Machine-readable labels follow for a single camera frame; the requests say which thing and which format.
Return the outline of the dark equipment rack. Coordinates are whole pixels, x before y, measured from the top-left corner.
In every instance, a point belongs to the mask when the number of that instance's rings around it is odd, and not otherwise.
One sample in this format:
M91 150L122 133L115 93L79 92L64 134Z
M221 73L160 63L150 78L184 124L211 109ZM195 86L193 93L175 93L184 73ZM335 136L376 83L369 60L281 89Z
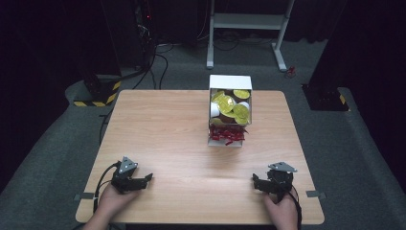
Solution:
M152 0L134 0L134 4L135 23L143 55L142 61L144 65L149 65L156 43Z

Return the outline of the pile of gold-lidded capsules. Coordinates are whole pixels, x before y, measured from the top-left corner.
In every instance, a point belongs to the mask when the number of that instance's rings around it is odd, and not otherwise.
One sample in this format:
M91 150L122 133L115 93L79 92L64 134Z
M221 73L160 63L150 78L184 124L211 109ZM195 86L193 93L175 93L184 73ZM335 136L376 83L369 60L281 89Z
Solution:
M251 119L251 91L216 89L211 94L210 123L247 126Z

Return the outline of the pile of red packets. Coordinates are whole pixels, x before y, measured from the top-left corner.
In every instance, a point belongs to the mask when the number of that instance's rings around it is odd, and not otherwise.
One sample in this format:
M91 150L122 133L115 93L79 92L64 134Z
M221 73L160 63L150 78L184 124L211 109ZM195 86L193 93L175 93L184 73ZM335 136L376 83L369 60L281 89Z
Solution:
M247 133L244 126L216 126L209 127L209 146L241 147Z

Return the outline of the person's left hand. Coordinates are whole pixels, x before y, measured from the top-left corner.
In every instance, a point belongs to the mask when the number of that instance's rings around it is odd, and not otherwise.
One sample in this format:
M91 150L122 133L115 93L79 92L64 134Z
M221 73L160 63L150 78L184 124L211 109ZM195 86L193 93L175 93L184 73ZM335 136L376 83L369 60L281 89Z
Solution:
M113 185L108 184L101 194L95 215L101 220L111 220L139 194L140 191L120 193Z

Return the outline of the black stand base striped edge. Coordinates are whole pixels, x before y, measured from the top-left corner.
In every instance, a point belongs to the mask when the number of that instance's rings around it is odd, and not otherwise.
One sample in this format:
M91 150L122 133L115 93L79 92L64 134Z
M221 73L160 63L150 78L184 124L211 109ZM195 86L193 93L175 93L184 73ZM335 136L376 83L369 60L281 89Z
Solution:
M118 95L121 83L118 80L83 82L73 100L75 106L103 107L111 105Z

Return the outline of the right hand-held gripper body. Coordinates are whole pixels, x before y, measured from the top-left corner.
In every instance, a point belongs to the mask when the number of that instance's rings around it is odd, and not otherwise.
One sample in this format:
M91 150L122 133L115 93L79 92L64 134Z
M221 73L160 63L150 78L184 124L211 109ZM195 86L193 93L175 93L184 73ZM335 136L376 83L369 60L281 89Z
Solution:
M297 169L285 162L269 164L268 168L269 192L281 196L289 192L292 189L294 173L297 172Z

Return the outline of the white metal stand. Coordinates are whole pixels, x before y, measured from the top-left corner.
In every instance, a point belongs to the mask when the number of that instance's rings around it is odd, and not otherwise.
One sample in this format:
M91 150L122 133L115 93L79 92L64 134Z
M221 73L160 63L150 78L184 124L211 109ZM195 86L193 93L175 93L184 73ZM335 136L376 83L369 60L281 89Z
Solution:
M278 39L271 44L273 54L281 72L286 72L282 57L281 46L294 7L295 0L287 0L284 14L245 14L245 13L219 13L215 11L215 0L210 4L209 41L207 47L206 67L214 68L214 30L215 29L242 29L278 31Z

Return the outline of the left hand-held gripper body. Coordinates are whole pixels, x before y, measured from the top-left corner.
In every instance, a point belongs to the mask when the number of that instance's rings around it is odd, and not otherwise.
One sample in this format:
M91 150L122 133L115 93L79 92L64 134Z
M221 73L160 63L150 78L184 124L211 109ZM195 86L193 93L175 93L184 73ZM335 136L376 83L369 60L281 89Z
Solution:
M127 156L124 156L123 160L119 162L111 180L111 184L119 193L141 190L140 181L132 177L137 167L138 164Z

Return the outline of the white cardboard box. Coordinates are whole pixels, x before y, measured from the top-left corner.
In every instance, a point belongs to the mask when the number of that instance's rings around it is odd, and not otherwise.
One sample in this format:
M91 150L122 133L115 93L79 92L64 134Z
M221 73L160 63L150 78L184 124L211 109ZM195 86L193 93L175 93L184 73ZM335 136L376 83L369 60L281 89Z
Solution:
M210 84L209 84L209 119L208 124L215 125L210 123L210 104L211 104L211 94L216 89L246 89L251 91L251 110L252 106L252 82L250 76L227 76L227 75L210 75ZM238 126L238 125L216 125L216 126Z

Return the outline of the person's right hand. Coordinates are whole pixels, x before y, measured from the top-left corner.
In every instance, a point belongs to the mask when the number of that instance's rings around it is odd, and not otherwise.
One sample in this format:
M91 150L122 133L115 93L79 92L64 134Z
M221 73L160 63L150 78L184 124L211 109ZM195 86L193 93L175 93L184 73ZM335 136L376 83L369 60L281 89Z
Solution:
M297 198L298 195L294 190L285 194L283 199L277 203L269 194L262 194L268 216L277 230L298 230Z

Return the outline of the black stand base yellow mark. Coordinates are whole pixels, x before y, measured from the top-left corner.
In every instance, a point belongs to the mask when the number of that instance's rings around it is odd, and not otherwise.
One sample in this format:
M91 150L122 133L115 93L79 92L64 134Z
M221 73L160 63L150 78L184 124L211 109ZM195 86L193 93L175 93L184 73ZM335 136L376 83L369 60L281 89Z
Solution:
M311 110L349 111L345 97L337 90L324 91L321 88L303 84L302 89Z

